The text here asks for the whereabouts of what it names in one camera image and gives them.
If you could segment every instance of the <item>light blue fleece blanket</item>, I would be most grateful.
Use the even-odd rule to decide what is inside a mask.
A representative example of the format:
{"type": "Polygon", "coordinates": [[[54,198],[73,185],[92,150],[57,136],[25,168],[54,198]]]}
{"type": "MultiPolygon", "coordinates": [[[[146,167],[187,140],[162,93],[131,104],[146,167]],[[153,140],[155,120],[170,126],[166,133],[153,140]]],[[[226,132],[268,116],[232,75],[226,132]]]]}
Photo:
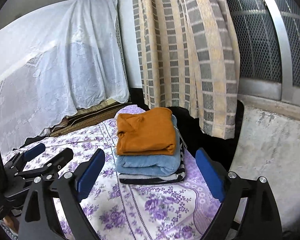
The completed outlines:
{"type": "MultiPolygon", "coordinates": [[[[177,119],[171,117],[174,127],[177,127],[177,119]]],[[[152,176],[169,176],[175,173],[180,166],[180,141],[179,134],[176,133],[176,150],[172,156],[169,155],[136,155],[118,156],[115,162],[117,172],[125,174],[139,174],[152,176]]]]}

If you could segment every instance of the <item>metal mesh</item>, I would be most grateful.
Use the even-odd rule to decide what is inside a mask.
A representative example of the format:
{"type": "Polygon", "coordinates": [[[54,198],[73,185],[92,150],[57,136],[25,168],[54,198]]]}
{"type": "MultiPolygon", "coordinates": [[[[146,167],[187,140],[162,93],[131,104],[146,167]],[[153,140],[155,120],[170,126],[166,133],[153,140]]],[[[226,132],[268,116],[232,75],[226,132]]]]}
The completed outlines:
{"type": "Polygon", "coordinates": [[[240,76],[281,82],[281,57],[263,0],[227,0],[240,50],[240,76]]]}
{"type": "Polygon", "coordinates": [[[291,58],[293,85],[300,87],[300,8],[294,0],[275,0],[287,30],[291,58]]]}

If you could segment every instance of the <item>beige checkered curtain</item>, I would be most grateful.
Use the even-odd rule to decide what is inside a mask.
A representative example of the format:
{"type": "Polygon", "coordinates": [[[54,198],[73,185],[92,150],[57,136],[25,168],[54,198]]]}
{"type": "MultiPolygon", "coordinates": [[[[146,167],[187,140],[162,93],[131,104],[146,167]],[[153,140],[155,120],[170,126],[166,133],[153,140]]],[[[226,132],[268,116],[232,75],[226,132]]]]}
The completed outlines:
{"type": "Polygon", "coordinates": [[[233,138],[240,56],[226,0],[133,0],[145,103],[181,106],[233,138]]]}

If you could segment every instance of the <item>folded clothes stack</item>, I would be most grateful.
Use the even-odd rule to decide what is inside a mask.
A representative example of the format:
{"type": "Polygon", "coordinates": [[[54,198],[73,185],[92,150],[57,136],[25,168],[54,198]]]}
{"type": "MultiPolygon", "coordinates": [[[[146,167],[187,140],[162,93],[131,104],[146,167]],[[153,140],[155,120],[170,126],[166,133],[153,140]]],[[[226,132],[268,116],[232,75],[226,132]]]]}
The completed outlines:
{"type": "Polygon", "coordinates": [[[157,107],[142,114],[119,114],[116,170],[120,182],[153,185],[185,178],[183,145],[172,112],[157,107]]]}

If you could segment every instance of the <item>orange folded shirt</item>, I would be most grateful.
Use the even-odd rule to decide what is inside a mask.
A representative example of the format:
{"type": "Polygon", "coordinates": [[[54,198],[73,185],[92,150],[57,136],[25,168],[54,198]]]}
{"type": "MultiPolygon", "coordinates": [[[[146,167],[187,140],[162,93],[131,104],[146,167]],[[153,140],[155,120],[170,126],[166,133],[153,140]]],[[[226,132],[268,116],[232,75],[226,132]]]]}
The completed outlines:
{"type": "Polygon", "coordinates": [[[119,114],[118,155],[173,155],[176,133],[168,108],[157,107],[142,114],[119,114]]]}

